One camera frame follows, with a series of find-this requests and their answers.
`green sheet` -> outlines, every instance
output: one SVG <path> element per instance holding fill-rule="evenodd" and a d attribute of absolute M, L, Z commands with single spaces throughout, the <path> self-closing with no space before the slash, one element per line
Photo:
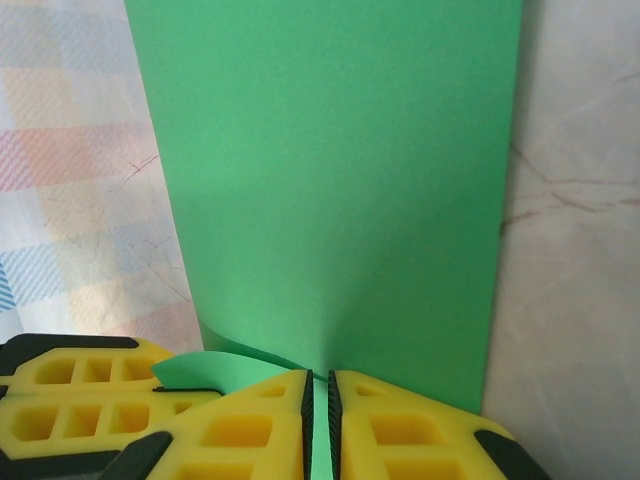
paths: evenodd
<path fill-rule="evenodd" d="M 192 352 L 152 367 L 166 388 L 215 388 L 226 395 L 289 371 L 269 362 L 226 352 Z M 313 444 L 311 478 L 330 480 L 329 400 L 327 384 L 313 384 Z"/>
<path fill-rule="evenodd" d="M 478 411 L 517 0 L 128 0 L 210 331 Z"/>

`square cutout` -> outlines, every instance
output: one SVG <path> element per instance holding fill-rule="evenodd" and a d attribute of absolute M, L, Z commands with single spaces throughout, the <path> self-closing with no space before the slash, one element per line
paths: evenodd
<path fill-rule="evenodd" d="M 153 378 L 151 366 L 154 363 L 155 362 L 149 358 L 125 358 L 122 368 L 122 380 L 129 382 Z"/>
<path fill-rule="evenodd" d="M 94 436 L 100 418 L 100 410 L 100 405 L 71 407 L 63 436 L 66 438 Z"/>
<path fill-rule="evenodd" d="M 82 381 L 86 383 L 108 382 L 111 379 L 111 360 L 94 358 L 87 360 Z"/>
<path fill-rule="evenodd" d="M 442 445 L 444 439 L 423 415 L 376 415 L 371 427 L 379 445 Z"/>
<path fill-rule="evenodd" d="M 76 361 L 72 358 L 52 360 L 41 366 L 34 378 L 34 383 L 41 385 L 62 385 L 71 383 Z"/>
<path fill-rule="evenodd" d="M 466 480 L 467 476 L 455 461 L 447 460 L 387 460 L 389 480 Z"/>
<path fill-rule="evenodd" d="M 202 438 L 205 447 L 266 447 L 273 421 L 266 415 L 229 415 L 216 418 Z"/>
<path fill-rule="evenodd" d="M 180 469 L 176 480 L 251 480 L 253 466 L 224 464 L 193 464 Z"/>
<path fill-rule="evenodd" d="M 13 434 L 18 440 L 47 440 L 58 416 L 58 407 L 25 408 L 13 419 Z"/>
<path fill-rule="evenodd" d="M 111 433 L 137 433 L 148 426 L 148 405 L 143 403 L 123 403 L 113 407 Z"/>

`plaid fabric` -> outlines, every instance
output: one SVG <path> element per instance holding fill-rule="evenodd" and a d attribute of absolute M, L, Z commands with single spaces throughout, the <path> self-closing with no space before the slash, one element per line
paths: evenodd
<path fill-rule="evenodd" d="M 0 0 L 0 342 L 201 347 L 121 0 Z"/>

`marble surface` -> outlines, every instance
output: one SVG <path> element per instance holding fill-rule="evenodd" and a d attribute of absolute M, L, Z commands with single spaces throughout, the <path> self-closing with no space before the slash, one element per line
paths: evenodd
<path fill-rule="evenodd" d="M 640 3 L 525 2 L 485 413 L 640 478 Z"/>

